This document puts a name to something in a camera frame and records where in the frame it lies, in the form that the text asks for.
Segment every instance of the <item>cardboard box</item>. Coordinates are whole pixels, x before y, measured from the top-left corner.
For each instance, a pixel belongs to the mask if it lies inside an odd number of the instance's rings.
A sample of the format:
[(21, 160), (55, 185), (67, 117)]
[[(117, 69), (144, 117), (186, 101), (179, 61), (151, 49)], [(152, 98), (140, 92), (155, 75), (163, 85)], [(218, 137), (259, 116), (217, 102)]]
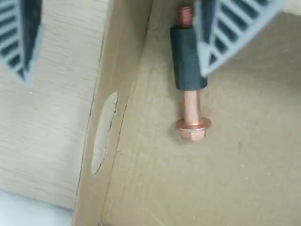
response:
[[(288, 88), (301, 85), (300, 76), (285, 63), (286, 53), (300, 54), (286, 24), (297, 28), (301, 20), (280, 15), (210, 78), (202, 103), (213, 127), (206, 140), (190, 144), (180, 140), (173, 126), (181, 116), (181, 98), (174, 88), (168, 28), (179, 2), (111, 4), (74, 225), (291, 225), (301, 210), (296, 182), (301, 143), (292, 128), (301, 128), (301, 121), (286, 115), (284, 122), (279, 110), (286, 108), (295, 116), (301, 112), (296, 102), (300, 89), (292, 93)], [(287, 9), (300, 11), (289, 4)], [(293, 35), (301, 37), (296, 29)], [(277, 64), (281, 69), (273, 70)], [(115, 91), (119, 104), (107, 153), (92, 175), (97, 125), (105, 101)], [(286, 102), (290, 95), (291, 104)]]

